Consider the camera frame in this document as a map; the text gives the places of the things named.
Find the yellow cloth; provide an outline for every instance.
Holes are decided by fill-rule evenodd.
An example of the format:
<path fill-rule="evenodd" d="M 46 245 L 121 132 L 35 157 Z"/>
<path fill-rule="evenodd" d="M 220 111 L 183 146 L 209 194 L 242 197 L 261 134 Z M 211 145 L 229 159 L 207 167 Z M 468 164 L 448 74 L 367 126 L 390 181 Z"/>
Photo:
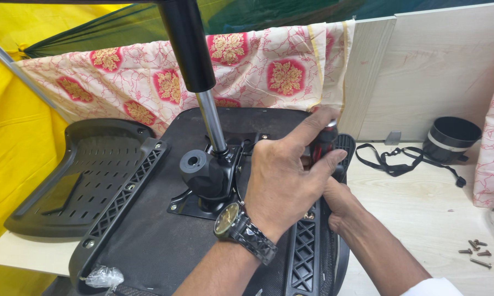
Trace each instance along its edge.
<path fill-rule="evenodd" d="M 33 44 L 125 5 L 0 4 L 0 45 Z M 67 123 L 0 63 L 0 236 L 7 216 L 56 167 Z M 40 295 L 54 275 L 0 266 L 0 296 Z"/>

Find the wooden desk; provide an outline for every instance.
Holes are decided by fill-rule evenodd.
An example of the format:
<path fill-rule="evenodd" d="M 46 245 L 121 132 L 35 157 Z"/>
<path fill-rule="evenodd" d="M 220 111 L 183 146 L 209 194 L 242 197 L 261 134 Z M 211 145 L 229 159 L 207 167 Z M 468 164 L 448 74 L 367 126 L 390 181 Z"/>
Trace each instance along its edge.
<path fill-rule="evenodd" d="M 379 153 L 395 146 L 374 143 Z M 420 147 L 421 143 L 401 143 L 400 147 Z M 348 185 L 362 204 L 399 238 L 408 250 L 436 278 L 446 277 L 465 296 L 494 295 L 494 255 L 482 257 L 491 270 L 469 261 L 478 256 L 459 254 L 470 247 L 467 240 L 488 243 L 494 254 L 494 228 L 487 222 L 487 209 L 472 205 L 476 151 L 465 165 L 454 165 L 468 182 L 460 189 L 446 169 L 421 163 L 414 171 L 397 178 L 376 171 L 353 158 Z M 369 148 L 359 151 L 375 160 Z M 397 155 L 389 164 L 411 163 L 412 158 Z M 27 238 L 10 232 L 0 238 L 0 264 L 68 276 L 68 261 L 79 239 Z M 340 296 L 379 295 L 368 275 L 351 254 Z"/>

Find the black cylindrical container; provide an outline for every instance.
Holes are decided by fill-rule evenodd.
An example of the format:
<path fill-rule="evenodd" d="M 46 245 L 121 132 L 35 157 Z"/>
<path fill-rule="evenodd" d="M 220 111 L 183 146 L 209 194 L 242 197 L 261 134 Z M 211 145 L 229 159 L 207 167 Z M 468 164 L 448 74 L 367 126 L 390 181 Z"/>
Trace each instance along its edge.
<path fill-rule="evenodd" d="M 449 163 L 457 160 L 481 138 L 481 129 L 470 121 L 457 117 L 437 118 L 422 144 L 431 160 Z"/>

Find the hand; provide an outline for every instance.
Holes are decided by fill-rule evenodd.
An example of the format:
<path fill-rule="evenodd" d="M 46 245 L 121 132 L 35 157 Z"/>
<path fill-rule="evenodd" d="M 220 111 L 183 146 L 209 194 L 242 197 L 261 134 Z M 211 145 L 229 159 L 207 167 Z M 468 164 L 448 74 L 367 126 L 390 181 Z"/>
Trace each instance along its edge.
<path fill-rule="evenodd" d="M 333 177 L 328 178 L 323 195 L 332 212 L 328 219 L 329 228 L 336 233 L 341 233 L 343 223 L 358 219 L 366 212 L 349 187 L 337 182 Z"/>
<path fill-rule="evenodd" d="M 344 150 L 331 151 L 309 171 L 300 160 L 305 147 L 338 114 L 320 108 L 286 137 L 261 140 L 254 146 L 245 207 L 252 223 L 273 243 L 322 196 L 326 181 L 346 157 Z"/>

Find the black fabric seat bottom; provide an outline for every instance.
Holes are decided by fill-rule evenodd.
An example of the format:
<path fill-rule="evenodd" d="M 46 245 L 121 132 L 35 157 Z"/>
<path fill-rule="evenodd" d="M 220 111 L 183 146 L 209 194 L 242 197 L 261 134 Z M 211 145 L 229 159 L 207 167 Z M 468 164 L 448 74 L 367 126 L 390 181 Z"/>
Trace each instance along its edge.
<path fill-rule="evenodd" d="M 268 133 L 273 140 L 283 138 L 308 116 L 303 111 L 260 108 L 218 108 L 218 114 L 224 131 Z M 166 212 L 171 198 L 187 189 L 179 174 L 179 161 L 190 150 L 205 149 L 205 134 L 199 109 L 191 109 L 178 115 L 161 138 L 172 145 L 169 155 L 96 261 L 117 267 L 124 275 L 123 285 L 171 295 L 216 242 L 214 221 Z M 247 157 L 238 184 L 242 196 L 250 166 Z M 331 295 L 336 265 L 336 235 L 328 229 L 328 216 L 326 213 L 321 231 L 321 295 Z M 285 233 L 278 241 L 276 258 L 269 266 L 258 268 L 244 295 L 253 296 L 260 289 L 263 295 L 284 295 L 288 246 Z"/>

